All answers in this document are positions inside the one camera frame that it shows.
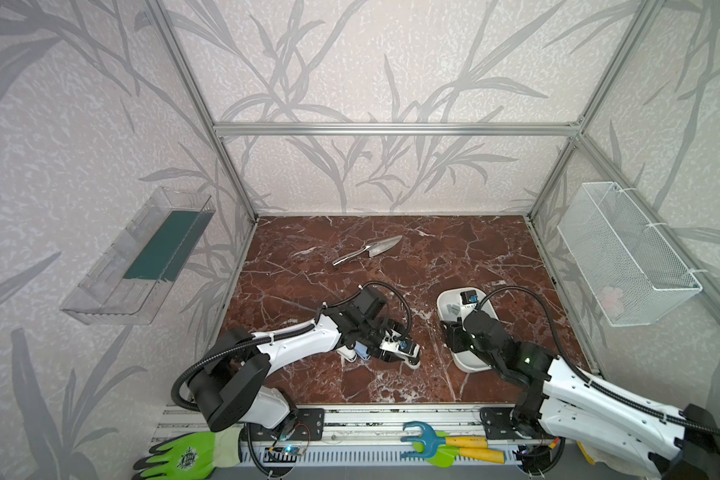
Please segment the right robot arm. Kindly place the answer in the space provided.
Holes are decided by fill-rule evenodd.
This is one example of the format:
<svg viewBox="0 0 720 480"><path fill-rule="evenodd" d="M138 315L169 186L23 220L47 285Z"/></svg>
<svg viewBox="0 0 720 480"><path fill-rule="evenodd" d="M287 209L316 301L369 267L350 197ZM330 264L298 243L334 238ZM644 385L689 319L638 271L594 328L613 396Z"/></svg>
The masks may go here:
<svg viewBox="0 0 720 480"><path fill-rule="evenodd" d="M438 317L458 368L490 370L522 390L519 432L577 442L594 462L652 479L720 479L720 427L704 408L661 404L578 368L563 350L514 339L492 296L446 290Z"/></svg>

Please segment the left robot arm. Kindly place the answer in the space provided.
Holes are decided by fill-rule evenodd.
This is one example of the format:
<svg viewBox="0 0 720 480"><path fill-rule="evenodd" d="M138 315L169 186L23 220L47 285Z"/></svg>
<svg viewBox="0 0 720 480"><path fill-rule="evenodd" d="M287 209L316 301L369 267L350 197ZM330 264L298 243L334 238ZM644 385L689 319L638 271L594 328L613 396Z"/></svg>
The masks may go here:
<svg viewBox="0 0 720 480"><path fill-rule="evenodd" d="M420 347L412 327L413 312L404 295L388 283L369 281L346 299L321 304L308 321L267 332L226 331L178 376L171 399L201 413L214 433L249 424L288 434L298 409L281 390L266 386L271 374L323 353L351 358L358 347L369 357L416 369Z"/></svg>

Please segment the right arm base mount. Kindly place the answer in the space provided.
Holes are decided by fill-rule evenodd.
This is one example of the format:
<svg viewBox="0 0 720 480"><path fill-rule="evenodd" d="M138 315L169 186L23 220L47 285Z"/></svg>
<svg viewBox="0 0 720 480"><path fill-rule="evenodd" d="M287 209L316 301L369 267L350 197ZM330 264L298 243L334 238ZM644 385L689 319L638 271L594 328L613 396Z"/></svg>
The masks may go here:
<svg viewBox="0 0 720 480"><path fill-rule="evenodd" d="M479 421L488 440L508 441L549 441L550 437L541 430L518 427L512 417L510 406L483 406L479 409Z"/></svg>

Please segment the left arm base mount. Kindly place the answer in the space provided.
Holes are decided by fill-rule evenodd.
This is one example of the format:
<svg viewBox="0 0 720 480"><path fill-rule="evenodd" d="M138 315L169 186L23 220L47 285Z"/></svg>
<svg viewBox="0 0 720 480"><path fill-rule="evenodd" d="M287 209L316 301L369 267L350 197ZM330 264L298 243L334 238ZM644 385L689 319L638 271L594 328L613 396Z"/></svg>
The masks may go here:
<svg viewBox="0 0 720 480"><path fill-rule="evenodd" d="M286 416L273 429L254 424L251 427L253 442L318 441L322 439L326 411L323 408L303 408Z"/></svg>

